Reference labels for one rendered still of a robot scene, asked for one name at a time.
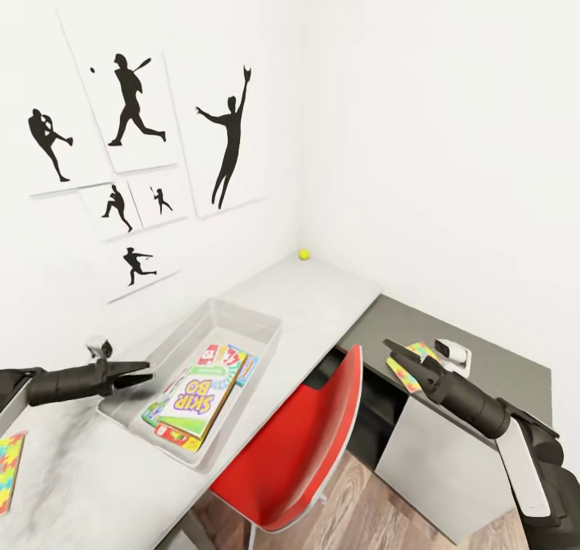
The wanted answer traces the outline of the toy box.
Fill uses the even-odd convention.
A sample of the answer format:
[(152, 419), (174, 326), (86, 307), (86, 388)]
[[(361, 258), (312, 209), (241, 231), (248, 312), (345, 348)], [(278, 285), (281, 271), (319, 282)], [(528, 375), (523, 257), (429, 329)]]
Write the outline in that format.
[[(131, 372), (153, 374), (153, 378), (119, 391), (115, 387), (112, 395), (95, 407), (96, 412), (187, 468), (207, 475), (270, 365), (282, 326), (281, 318), (211, 297), (147, 356), (148, 369)], [(198, 362), (203, 357), (213, 342), (232, 345), (259, 360), (243, 387), (236, 383), (232, 386), (200, 448), (193, 453), (157, 436), (155, 428), (146, 424), (141, 415), (191, 361)]]

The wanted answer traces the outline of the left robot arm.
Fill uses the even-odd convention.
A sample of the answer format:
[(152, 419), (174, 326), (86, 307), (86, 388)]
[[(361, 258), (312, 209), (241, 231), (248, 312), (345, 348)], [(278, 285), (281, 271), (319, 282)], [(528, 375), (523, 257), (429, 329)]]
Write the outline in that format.
[(6, 430), (28, 407), (61, 403), (103, 395), (149, 381), (153, 374), (133, 375), (148, 369), (150, 362), (110, 362), (112, 346), (106, 338), (93, 335), (86, 343), (91, 354), (86, 366), (53, 370), (42, 367), (0, 369), (0, 432)]

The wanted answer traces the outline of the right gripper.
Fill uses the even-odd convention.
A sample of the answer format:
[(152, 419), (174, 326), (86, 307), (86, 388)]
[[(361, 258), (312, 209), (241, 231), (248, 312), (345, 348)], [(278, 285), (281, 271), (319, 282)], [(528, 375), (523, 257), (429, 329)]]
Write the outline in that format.
[(430, 355), (421, 356), (389, 339), (384, 340), (392, 352), (393, 362), (400, 364), (419, 383), (425, 395), (441, 404), (460, 419), (469, 422), (484, 409), (484, 392), (458, 372), (450, 372)]

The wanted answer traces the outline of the jigsaw puzzle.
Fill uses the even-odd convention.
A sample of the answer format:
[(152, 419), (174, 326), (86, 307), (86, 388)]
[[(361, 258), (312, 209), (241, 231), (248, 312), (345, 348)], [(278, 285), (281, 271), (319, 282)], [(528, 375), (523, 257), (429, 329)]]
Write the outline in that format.
[(4, 516), (10, 507), (25, 434), (26, 431), (0, 441), (0, 517)]
[[(415, 352), (421, 356), (421, 362), (425, 360), (427, 356), (431, 356), (435, 358), (438, 362), (441, 362), (441, 359), (438, 358), (432, 351), (430, 351), (425, 345), (422, 343), (416, 343), (414, 345), (407, 346), (407, 349), (410, 351)], [(400, 379), (400, 381), (405, 385), (405, 387), (409, 390), (410, 393), (414, 391), (421, 390), (421, 386), (419, 385), (418, 381), (411, 376), (400, 364), (393, 362), (392, 359), (387, 359), (387, 364), (392, 368), (394, 373)]]

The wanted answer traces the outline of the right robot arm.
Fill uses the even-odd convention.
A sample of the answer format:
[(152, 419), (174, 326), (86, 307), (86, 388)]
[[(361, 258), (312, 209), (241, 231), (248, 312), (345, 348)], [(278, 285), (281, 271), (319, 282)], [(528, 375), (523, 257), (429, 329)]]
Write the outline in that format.
[(580, 550), (580, 483), (562, 467), (559, 433), (507, 400), (493, 399), (472, 382), (471, 351), (438, 339), (434, 348), (447, 360), (421, 356), (384, 340), (393, 362), (419, 383), (425, 395), (495, 439), (509, 479), (529, 550)]

